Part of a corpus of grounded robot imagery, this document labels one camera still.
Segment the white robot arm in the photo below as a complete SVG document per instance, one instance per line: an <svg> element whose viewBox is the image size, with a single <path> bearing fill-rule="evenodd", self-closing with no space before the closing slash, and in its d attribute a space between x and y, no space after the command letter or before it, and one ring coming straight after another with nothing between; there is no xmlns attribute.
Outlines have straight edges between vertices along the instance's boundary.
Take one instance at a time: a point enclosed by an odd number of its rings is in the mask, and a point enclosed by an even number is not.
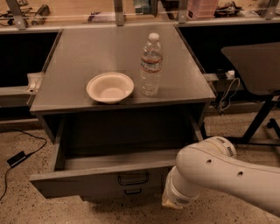
<svg viewBox="0 0 280 224"><path fill-rule="evenodd" d="M233 195L280 216L280 169L236 158L235 147L224 137L209 137L181 149L169 171L162 205L181 209L203 189Z"/></svg>

